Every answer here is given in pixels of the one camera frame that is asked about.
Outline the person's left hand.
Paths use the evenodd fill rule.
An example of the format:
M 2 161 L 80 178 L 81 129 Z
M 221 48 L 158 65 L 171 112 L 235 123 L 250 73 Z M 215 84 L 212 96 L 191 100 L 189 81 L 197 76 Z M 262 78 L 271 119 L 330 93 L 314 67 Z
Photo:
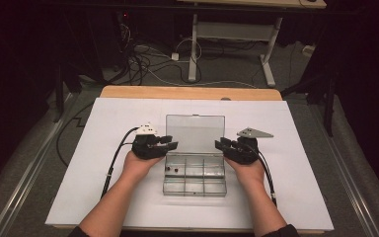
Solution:
M 132 185 L 137 185 L 146 177 L 150 169 L 161 160 L 162 157 L 148 160 L 140 159 L 132 151 L 129 151 L 124 158 L 119 178 Z

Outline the black stand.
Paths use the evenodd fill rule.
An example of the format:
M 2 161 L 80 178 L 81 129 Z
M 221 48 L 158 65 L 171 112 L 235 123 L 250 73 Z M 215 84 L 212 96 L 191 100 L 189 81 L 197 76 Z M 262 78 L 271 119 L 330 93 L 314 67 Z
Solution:
M 325 105 L 323 126 L 327 135 L 332 137 L 336 82 L 337 74 L 319 73 L 315 76 L 302 79 L 299 83 L 282 90 L 280 94 L 282 97 L 286 97 L 292 93 L 306 93 L 306 100 L 309 104 L 317 105 L 323 103 Z
M 68 63 L 58 63 L 54 69 L 54 74 L 56 103 L 54 121 L 58 122 L 64 113 L 64 87 L 67 87 L 70 93 L 80 94 L 82 86 L 79 82 L 77 70 Z

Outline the person's right hand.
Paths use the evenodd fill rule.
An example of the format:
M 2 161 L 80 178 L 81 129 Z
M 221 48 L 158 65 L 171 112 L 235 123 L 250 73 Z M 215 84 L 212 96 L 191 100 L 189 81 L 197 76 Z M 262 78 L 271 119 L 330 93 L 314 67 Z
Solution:
M 239 183 L 246 191 L 265 188 L 265 171 L 260 161 L 249 165 L 241 165 L 229 158 L 225 158 L 225 161 L 234 169 Z

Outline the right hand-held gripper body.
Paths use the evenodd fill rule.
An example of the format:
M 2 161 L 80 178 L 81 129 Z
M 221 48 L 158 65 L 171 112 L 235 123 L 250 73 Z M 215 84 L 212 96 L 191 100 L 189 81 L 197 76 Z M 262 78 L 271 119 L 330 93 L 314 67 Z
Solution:
M 232 161 L 241 165 L 250 165 L 259 160 L 266 164 L 264 155 L 259 149 L 259 138 L 273 138 L 273 135 L 251 127 L 247 127 L 237 133 L 238 138 L 230 141 L 232 154 L 228 156 Z

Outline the person's black sleeve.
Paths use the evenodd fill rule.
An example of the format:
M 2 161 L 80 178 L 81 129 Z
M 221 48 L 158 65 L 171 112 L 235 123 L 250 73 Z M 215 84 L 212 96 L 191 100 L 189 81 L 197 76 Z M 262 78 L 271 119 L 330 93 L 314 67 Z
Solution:
M 76 226 L 67 237 L 90 237 L 79 226 Z
M 269 232 L 262 237 L 300 237 L 300 235 L 292 224 L 287 224 L 286 226 Z

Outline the metal floor rail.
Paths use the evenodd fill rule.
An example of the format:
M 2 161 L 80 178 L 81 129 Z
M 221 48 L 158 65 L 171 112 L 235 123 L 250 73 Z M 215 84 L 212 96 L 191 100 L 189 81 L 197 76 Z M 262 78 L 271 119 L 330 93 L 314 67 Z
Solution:
M 24 136 L 0 175 L 0 237 L 53 237 L 65 234 L 45 223 L 65 172 L 55 139 L 67 122 L 56 120 L 55 100 Z
M 323 132 L 326 143 L 329 145 L 333 156 L 335 169 L 339 174 L 344 190 L 349 198 L 355 215 L 357 216 L 366 237 L 379 237 L 379 228 L 377 227 L 369 206 L 358 188 L 357 182 L 353 179 L 351 172 L 347 168 L 335 140 L 329 136 L 323 125 L 323 117 L 317 106 L 310 106 L 311 114 L 320 131 Z

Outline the white desk frame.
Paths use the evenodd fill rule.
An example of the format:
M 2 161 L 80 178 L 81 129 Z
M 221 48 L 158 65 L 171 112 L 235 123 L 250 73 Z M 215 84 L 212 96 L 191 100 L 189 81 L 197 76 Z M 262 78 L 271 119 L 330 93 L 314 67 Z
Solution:
M 266 10 L 322 10 L 327 7 L 325 0 L 180 0 L 192 3 L 194 7 L 202 4 L 216 4 L 218 6 L 247 7 L 253 10 L 255 7 L 262 7 Z M 189 56 L 189 76 L 188 79 L 194 82 L 197 76 L 197 61 L 201 52 L 196 52 L 200 48 L 198 39 L 214 40 L 260 40 L 266 42 L 266 52 L 260 55 L 261 69 L 265 76 L 265 81 L 270 88 L 275 86 L 275 81 L 269 65 L 281 23 L 282 17 L 272 17 L 271 23 L 236 23 L 233 20 L 227 22 L 201 21 L 198 14 L 192 15 L 191 50 Z

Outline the person's right black sleeve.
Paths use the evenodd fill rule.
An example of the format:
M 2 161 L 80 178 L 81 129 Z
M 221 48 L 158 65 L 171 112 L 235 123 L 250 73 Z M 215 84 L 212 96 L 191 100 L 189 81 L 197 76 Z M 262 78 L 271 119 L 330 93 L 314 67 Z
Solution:
M 269 232 L 262 237 L 300 237 L 300 235 L 292 224 L 287 224 L 286 226 Z

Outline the white board sheet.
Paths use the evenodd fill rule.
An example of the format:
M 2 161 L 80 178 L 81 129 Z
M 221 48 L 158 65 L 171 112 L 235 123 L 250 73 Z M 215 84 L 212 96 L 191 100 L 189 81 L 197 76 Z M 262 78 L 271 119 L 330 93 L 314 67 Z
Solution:
M 300 231 L 331 231 L 334 225 L 284 101 L 96 100 L 46 219 L 54 227 L 77 225 L 100 200 L 107 176 L 118 177 L 126 149 L 119 143 L 133 127 L 151 122 L 160 134 L 167 115 L 224 116 L 225 135 L 251 127 L 273 135 L 259 148 L 270 168 L 277 207 Z M 166 197 L 162 164 L 156 164 L 134 193 L 126 229 L 249 231 L 246 198 L 232 169 L 225 197 Z

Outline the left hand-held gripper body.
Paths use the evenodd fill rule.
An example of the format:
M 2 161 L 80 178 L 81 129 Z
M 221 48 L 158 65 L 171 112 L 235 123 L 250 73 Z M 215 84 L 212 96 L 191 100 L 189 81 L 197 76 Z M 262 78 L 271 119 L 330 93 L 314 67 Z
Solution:
M 150 122 L 141 125 L 136 129 L 132 152 L 144 160 L 164 157 L 167 152 L 160 149 L 164 144 L 159 143 L 159 137 L 157 129 Z

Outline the person's left black sleeve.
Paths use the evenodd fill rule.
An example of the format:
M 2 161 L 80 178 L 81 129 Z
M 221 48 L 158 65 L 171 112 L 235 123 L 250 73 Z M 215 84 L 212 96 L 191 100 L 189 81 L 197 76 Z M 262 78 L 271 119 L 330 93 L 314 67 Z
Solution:
M 90 237 L 79 226 L 76 226 L 67 237 Z

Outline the smoky clear plastic compartment box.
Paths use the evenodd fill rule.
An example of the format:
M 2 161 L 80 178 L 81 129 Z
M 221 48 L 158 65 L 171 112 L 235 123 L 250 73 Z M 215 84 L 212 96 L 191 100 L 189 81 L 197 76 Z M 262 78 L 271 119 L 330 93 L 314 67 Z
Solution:
M 222 152 L 215 141 L 224 136 L 224 116 L 167 115 L 166 132 L 178 142 L 165 161 L 163 194 L 176 197 L 225 197 Z

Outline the dark device with red light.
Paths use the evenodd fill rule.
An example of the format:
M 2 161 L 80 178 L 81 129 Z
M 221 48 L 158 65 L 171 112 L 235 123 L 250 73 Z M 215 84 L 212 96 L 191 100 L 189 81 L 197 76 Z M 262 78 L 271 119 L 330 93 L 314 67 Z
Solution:
M 130 16 L 127 11 L 117 12 L 116 17 L 120 24 L 124 24 L 124 25 L 130 24 Z

